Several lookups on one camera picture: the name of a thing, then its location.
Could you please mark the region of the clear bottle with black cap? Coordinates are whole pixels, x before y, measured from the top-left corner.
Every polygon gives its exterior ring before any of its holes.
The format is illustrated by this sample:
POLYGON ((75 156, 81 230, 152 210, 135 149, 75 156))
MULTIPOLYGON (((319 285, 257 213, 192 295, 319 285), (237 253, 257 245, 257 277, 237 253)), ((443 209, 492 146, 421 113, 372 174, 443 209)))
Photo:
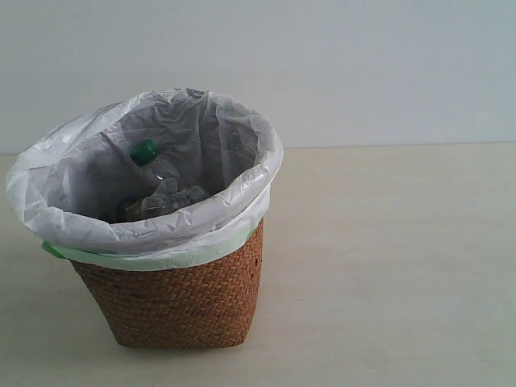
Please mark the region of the clear bottle with black cap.
POLYGON ((142 218, 156 218, 173 214, 178 210, 206 200, 209 194, 199 185, 179 189, 175 178, 163 180, 155 192, 143 199, 142 218))

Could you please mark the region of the brown woven wicker basket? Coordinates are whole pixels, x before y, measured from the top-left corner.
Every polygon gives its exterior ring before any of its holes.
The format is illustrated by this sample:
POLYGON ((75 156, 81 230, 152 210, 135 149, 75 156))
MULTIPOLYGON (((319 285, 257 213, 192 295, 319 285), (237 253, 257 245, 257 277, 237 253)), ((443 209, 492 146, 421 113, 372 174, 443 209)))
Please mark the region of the brown woven wicker basket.
POLYGON ((225 348, 251 329, 260 289, 264 226, 237 251, 190 268, 130 272, 73 263, 124 347, 225 348))

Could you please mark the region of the brown cardboard pulp tray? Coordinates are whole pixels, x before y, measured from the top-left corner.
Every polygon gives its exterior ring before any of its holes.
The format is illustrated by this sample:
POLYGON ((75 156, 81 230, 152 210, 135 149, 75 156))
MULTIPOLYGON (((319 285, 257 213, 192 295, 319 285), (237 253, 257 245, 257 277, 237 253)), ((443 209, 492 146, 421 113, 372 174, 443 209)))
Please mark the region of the brown cardboard pulp tray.
POLYGON ((120 202, 117 209, 117 220, 119 223, 131 223, 141 220, 141 200, 126 198, 120 202))

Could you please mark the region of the clear bottle with green label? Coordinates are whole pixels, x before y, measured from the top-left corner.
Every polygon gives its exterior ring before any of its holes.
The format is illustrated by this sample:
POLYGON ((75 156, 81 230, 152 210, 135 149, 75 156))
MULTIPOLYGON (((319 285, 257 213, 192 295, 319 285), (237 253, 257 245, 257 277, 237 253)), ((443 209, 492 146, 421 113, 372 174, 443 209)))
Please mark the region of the clear bottle with green label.
POLYGON ((163 181, 172 181, 179 186, 177 168, 161 154, 154 139, 144 139, 129 151, 129 157, 139 167, 148 189, 157 189, 163 181))

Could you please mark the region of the white and green bin liner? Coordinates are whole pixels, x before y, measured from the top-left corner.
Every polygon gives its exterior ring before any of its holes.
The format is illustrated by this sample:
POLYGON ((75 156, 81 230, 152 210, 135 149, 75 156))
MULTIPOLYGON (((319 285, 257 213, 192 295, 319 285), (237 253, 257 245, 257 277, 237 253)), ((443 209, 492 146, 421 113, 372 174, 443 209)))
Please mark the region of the white and green bin liner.
POLYGON ((126 271, 190 268, 241 248, 264 217, 284 151, 270 121, 235 99, 179 88, 104 106, 22 152, 6 177, 19 220, 55 256, 126 271), (169 192, 205 200, 130 221, 154 193, 130 162, 151 139, 176 175, 169 192))

